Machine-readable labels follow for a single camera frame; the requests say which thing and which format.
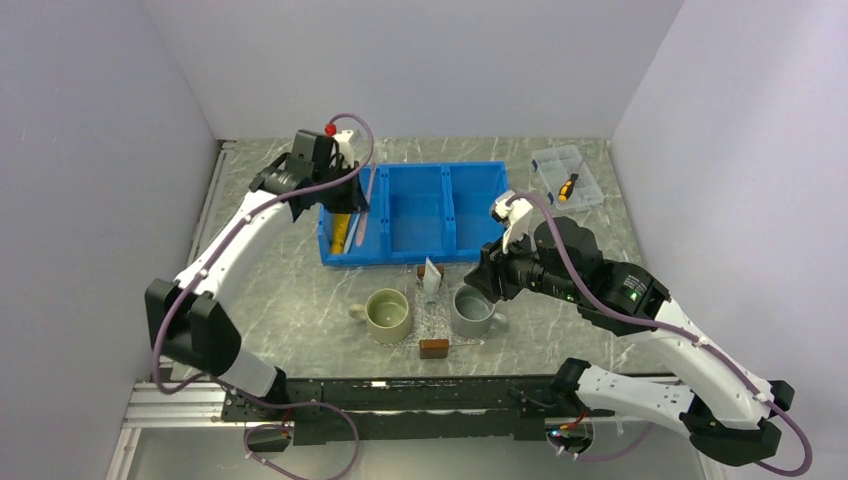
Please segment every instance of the yellow screwdriver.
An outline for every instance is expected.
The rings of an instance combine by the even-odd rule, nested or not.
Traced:
[[[574,193],[574,186],[577,184],[577,177],[580,176],[577,172],[578,172],[578,170],[580,170],[580,167],[583,166],[583,162],[585,162],[585,161],[586,161],[586,159],[584,158],[577,165],[577,168],[574,169],[574,172],[571,174],[571,176],[568,177],[568,180],[565,181],[565,184],[563,184],[563,186],[560,187],[560,189],[559,189],[559,201],[560,202],[565,202],[566,200],[571,198],[571,194]]]

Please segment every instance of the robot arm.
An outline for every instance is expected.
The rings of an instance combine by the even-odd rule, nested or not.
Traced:
[[[512,196],[507,192],[500,197],[492,211],[496,220],[507,225],[506,234],[483,246],[480,264],[465,277],[466,283],[492,302],[511,300],[528,289],[574,303],[581,316],[595,326],[650,349],[685,383],[653,384],[568,359],[551,385],[562,401],[579,409],[613,410],[660,424],[687,436],[702,453],[728,465],[774,455],[780,430],[769,421],[773,414],[764,400],[786,410],[794,397],[792,387],[763,380],[730,359],[764,396],[755,397],[726,364],[703,348],[710,339],[657,279],[638,265],[604,259],[590,230],[569,218],[556,218],[568,256],[590,292],[615,312],[649,323],[623,323],[599,311],[568,274],[548,224],[536,228],[532,242],[525,235],[531,206],[526,200],[510,205]],[[683,328],[698,341],[652,328],[650,322]]]
[[[249,267],[304,210],[315,203],[331,213],[367,209],[358,176],[333,188],[278,201],[281,194],[350,174],[354,168],[345,164],[345,158],[353,156],[350,139],[350,131],[333,137],[299,131],[291,153],[254,178],[238,211],[206,251],[174,281],[157,279],[150,284],[145,304],[151,345],[169,309],[183,295],[161,353],[269,403],[288,403],[285,373],[241,348],[241,335],[226,312]],[[205,266],[213,263],[207,270]]]

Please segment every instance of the gray marble surface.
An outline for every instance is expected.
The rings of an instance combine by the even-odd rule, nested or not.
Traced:
[[[530,166],[533,150],[574,144],[606,194],[603,204],[572,215],[589,227],[605,256],[641,263],[630,220],[602,139],[557,138],[387,138],[376,144],[376,158],[388,163],[502,160],[510,188],[546,193]],[[252,177],[290,140],[244,140],[235,145],[218,208],[210,213],[219,231],[236,211]],[[420,360],[417,347],[385,347],[370,340],[362,324],[348,317],[348,306],[364,303],[379,288],[401,288],[413,278],[410,266],[351,269],[321,264],[314,207],[268,249],[245,279],[229,314],[246,347],[295,377],[449,376],[554,373],[567,357],[577,357],[623,373],[667,372],[641,351],[580,318],[575,307],[531,292],[498,311],[510,320],[480,345],[450,349],[447,359]],[[541,222],[534,212],[532,225]],[[445,281],[459,284],[471,264],[449,265]],[[185,375],[176,369],[177,376]]]

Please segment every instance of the brown wooden block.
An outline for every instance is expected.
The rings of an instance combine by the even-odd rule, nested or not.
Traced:
[[[450,342],[447,338],[421,340],[418,342],[418,358],[429,360],[447,358]]]

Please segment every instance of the blue plastic bin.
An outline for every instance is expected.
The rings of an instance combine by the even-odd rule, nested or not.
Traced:
[[[321,208],[318,246],[324,265],[476,262],[480,247],[503,235],[489,209],[507,189],[503,162],[379,165],[365,241],[333,255],[333,215]],[[368,189],[370,167],[362,169]]]

